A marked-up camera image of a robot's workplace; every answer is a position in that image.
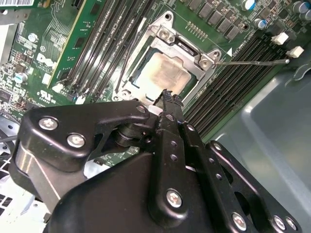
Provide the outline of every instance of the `gray metal panel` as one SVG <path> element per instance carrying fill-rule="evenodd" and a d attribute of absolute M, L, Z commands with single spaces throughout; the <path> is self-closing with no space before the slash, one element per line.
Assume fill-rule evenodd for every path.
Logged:
<path fill-rule="evenodd" d="M 299 221 L 311 228 L 311 75 L 275 76 L 213 136 Z"/>

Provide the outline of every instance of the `ram slot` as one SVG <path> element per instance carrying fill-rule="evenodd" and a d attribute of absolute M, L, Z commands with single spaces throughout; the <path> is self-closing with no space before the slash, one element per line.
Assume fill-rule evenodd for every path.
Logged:
<path fill-rule="evenodd" d="M 235 61 L 273 61 L 285 58 L 285 51 L 256 34 Z M 209 133 L 275 67 L 226 66 L 186 114 L 201 136 Z"/>
<path fill-rule="evenodd" d="M 116 68 L 119 66 L 122 57 L 126 54 L 128 47 L 131 46 L 131 43 L 133 42 L 136 33 L 137 33 L 137 28 L 140 25 L 140 22 L 142 18 L 148 14 L 152 6 L 154 5 L 154 2 L 156 0 L 149 0 L 146 1 L 142 10 L 140 13 L 135 17 L 135 21 L 133 23 L 133 30 L 128 34 L 128 36 L 124 39 L 122 44 L 120 44 L 120 51 L 116 53 L 114 56 L 113 60 L 111 61 L 108 69 L 105 71 L 105 74 L 103 78 L 100 80 L 100 82 L 97 82 L 96 85 L 92 88 L 92 93 L 95 94 L 95 98 L 98 99 L 100 95 L 103 93 L 104 89 L 106 88 L 110 78 L 112 77 L 113 73 L 115 72 Z"/>
<path fill-rule="evenodd" d="M 110 40 L 108 49 L 105 51 L 104 56 L 101 57 L 98 65 L 93 69 L 92 73 L 89 73 L 90 79 L 88 79 L 88 82 L 82 86 L 81 91 L 86 89 L 92 91 L 94 89 L 94 85 L 97 83 L 102 71 L 105 70 L 105 66 L 109 62 L 109 59 L 113 59 L 115 54 L 120 50 L 120 45 L 132 30 L 134 22 L 133 17 L 140 5 L 140 1 L 134 1 L 134 4 L 132 4 L 130 9 L 127 10 L 128 14 L 125 16 L 123 22 L 119 24 L 120 28 L 117 30 L 117 37 Z"/>
<path fill-rule="evenodd" d="M 92 30 L 86 42 L 86 45 L 82 50 L 78 62 L 69 74 L 68 83 L 70 85 L 81 82 L 81 79 L 83 78 L 83 71 L 88 65 L 90 59 L 92 58 L 92 55 L 96 47 L 98 46 L 101 37 L 106 33 L 105 30 L 109 23 L 111 23 L 111 18 L 121 1 L 122 0 L 106 1 L 106 4 L 101 11 L 101 14 L 95 23 L 94 29 Z"/>

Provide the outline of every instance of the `green circuit board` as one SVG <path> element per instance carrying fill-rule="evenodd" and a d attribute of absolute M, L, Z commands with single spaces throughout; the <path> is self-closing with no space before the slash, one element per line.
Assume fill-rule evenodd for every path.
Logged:
<path fill-rule="evenodd" d="M 32 108 L 76 103 L 70 88 L 64 87 L 60 91 L 53 88 L 62 79 L 62 74 L 68 74 L 75 66 L 87 41 L 93 39 L 89 38 L 89 35 L 107 2 L 113 1 L 51 0 L 47 8 L 32 10 L 28 20 L 18 25 L 10 61 L 0 66 L 2 111 L 20 121 L 23 114 Z M 204 16 L 202 12 L 206 5 L 211 8 L 209 16 Z M 230 61 L 232 56 L 227 52 L 232 49 L 234 57 L 247 44 L 257 30 L 254 26 L 256 18 L 264 17 L 268 25 L 277 24 L 278 27 L 282 27 L 295 37 L 295 42 L 300 46 L 307 44 L 310 39 L 306 33 L 310 26 L 291 11 L 292 6 L 290 0 L 259 0 L 252 11 L 243 11 L 240 0 L 156 0 L 146 15 L 146 23 L 142 30 L 146 30 L 150 23 L 166 11 L 171 11 L 174 15 L 173 28 L 176 31 L 201 51 L 219 49 L 223 54 L 222 61 Z M 227 25 L 221 27 L 220 22 L 224 21 L 227 21 Z M 231 29 L 236 31 L 234 35 L 228 33 Z M 216 68 L 214 78 L 221 70 L 222 67 Z M 20 73 L 25 74 L 27 80 L 17 83 L 15 76 Z M 113 76 L 109 83 L 115 81 Z M 210 82 L 203 85 L 202 91 Z M 196 93 L 185 111 L 192 106 L 202 91 Z M 97 101 L 112 101 L 112 92 L 112 85 L 107 85 L 104 94 Z M 91 95 L 87 96 L 84 103 L 90 103 L 92 99 Z M 107 159 L 111 157 L 106 157 L 104 162 L 114 165 L 129 154 L 116 156 L 118 159 L 113 159 L 113 162 Z"/>

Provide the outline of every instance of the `white connector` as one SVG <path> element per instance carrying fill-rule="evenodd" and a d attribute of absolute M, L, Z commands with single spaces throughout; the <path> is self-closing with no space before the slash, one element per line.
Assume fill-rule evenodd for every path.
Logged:
<path fill-rule="evenodd" d="M 277 45 L 283 45 L 287 39 L 288 35 L 286 33 L 280 33 L 279 35 L 273 36 L 271 41 Z"/>
<path fill-rule="evenodd" d="M 293 48 L 290 51 L 287 51 L 287 55 L 292 57 L 292 58 L 298 58 L 302 53 L 303 53 L 304 49 L 301 48 L 300 46 L 297 46 L 295 48 Z"/>

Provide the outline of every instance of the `capacitor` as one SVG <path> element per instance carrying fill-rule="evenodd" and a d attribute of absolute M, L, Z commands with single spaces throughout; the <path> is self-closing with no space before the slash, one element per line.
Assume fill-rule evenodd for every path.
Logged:
<path fill-rule="evenodd" d="M 32 43 L 37 43 L 39 39 L 38 39 L 38 36 L 37 36 L 36 34 L 30 33 L 30 34 L 28 35 L 28 40 L 29 40 L 30 42 L 32 42 Z"/>
<path fill-rule="evenodd" d="M 297 14 L 304 14 L 306 13 L 310 8 L 310 3 L 303 2 L 303 1 L 297 1 L 293 4 L 293 12 Z"/>
<path fill-rule="evenodd" d="M 25 83 L 27 79 L 28 79 L 28 76 L 25 73 L 18 73 L 14 77 L 14 81 L 18 84 Z"/>
<path fill-rule="evenodd" d="M 299 18 L 301 20 L 304 20 L 304 21 L 311 21 L 311 10 L 308 10 L 306 13 L 304 14 L 300 14 L 299 15 Z"/>
<path fill-rule="evenodd" d="M 262 30 L 267 26 L 267 21 L 261 18 L 257 18 L 254 21 L 254 25 L 256 28 Z"/>
<path fill-rule="evenodd" d="M 244 11 L 251 11 L 255 8 L 255 0 L 243 0 L 241 3 L 241 8 Z"/>

